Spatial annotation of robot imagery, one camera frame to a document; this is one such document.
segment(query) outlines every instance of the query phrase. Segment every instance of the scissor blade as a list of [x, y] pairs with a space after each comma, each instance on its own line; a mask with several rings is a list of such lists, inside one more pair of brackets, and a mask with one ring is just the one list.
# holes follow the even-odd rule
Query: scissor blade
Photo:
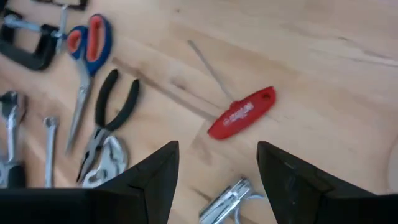
[[75, 143], [76, 132], [80, 126], [80, 120], [83, 111], [85, 110], [87, 98], [90, 95], [90, 91], [91, 82], [89, 82], [87, 85], [82, 85], [79, 87], [78, 98], [76, 101], [75, 112], [73, 113], [72, 124], [69, 130], [69, 137], [67, 141], [67, 147], [65, 149], [65, 154], [68, 154], [70, 152], [70, 149]]

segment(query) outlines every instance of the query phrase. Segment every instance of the wooden surface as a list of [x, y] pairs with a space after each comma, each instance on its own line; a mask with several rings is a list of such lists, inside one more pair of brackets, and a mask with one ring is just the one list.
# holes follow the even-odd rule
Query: wooden surface
[[[30, 21], [58, 22], [59, 7], [26, 0], [10, 7]], [[264, 193], [255, 157], [260, 140], [366, 190], [389, 192], [387, 162], [398, 134], [398, 2], [95, 0], [85, 13], [70, 13], [68, 28], [96, 12], [113, 23], [113, 59], [95, 79], [70, 157], [63, 153], [79, 82], [74, 62], [64, 53], [46, 72], [34, 73], [0, 56], [0, 91], [17, 89], [30, 98], [23, 124], [30, 186], [43, 186], [48, 115], [61, 120], [55, 185], [74, 186], [99, 87], [119, 68], [123, 81], [111, 95], [109, 118], [133, 79], [147, 83], [136, 112], [117, 131], [129, 147], [130, 166], [180, 141], [169, 223], [198, 223], [199, 210], [241, 175]], [[32, 49], [33, 36], [20, 35], [18, 44]], [[229, 101], [188, 39], [236, 99], [273, 85], [277, 103], [270, 113], [227, 141], [211, 139], [206, 130]], [[4, 129], [1, 137], [4, 142]], [[248, 202], [243, 217], [243, 223], [275, 223], [269, 202]]]

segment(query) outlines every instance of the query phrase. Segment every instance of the wrench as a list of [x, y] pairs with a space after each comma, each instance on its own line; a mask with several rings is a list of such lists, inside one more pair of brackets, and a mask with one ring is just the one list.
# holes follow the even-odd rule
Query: wrench
[[8, 160], [3, 163], [3, 182], [8, 188], [26, 187], [25, 169], [18, 150], [19, 124], [26, 112], [26, 97], [16, 91], [0, 96], [1, 115], [7, 126]]
[[55, 133], [58, 128], [58, 118], [54, 116], [46, 117], [43, 121], [47, 128], [47, 157], [45, 158], [45, 188], [53, 187], [53, 160], [54, 160], [54, 144]]

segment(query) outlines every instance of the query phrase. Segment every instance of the black c-clamp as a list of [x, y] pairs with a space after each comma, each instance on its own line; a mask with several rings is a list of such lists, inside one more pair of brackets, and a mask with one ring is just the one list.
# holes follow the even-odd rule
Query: black c-clamp
[[[22, 19], [20, 14], [10, 9], [6, 9], [4, 17], [10, 15], [16, 16], [18, 19]], [[55, 55], [58, 37], [56, 37], [54, 33], [58, 31], [58, 27], [48, 24], [44, 24], [40, 27], [40, 40], [33, 53], [14, 46], [13, 43], [16, 29], [17, 28], [12, 28], [5, 24], [1, 26], [0, 53], [28, 69], [34, 71], [46, 69]]]

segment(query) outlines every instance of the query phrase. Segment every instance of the scissors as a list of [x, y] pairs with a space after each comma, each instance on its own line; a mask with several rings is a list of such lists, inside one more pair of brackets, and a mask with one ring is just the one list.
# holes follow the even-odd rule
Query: scissors
[[108, 102], [109, 94], [118, 79], [119, 72], [115, 69], [113, 70], [101, 87], [99, 91], [98, 99], [95, 106], [95, 128], [93, 134], [88, 141], [88, 144], [85, 149], [85, 153], [81, 158], [81, 165], [78, 177], [76, 182], [82, 183], [85, 175], [90, 171], [95, 160], [98, 158], [98, 152], [102, 150], [104, 146], [104, 141], [107, 137], [111, 135], [111, 133], [117, 129], [119, 129], [130, 117], [134, 107], [136, 106], [136, 102], [139, 94], [139, 80], [134, 80], [130, 92], [127, 96], [127, 100], [124, 103], [124, 106], [116, 115], [116, 117], [108, 124], [105, 124], [105, 111], [106, 104]]
[[112, 27], [101, 14], [95, 14], [88, 20], [87, 26], [76, 26], [67, 37], [68, 51], [77, 62], [80, 74], [80, 86], [73, 113], [65, 153], [73, 146], [81, 115], [91, 91], [92, 79], [107, 61], [112, 47]]

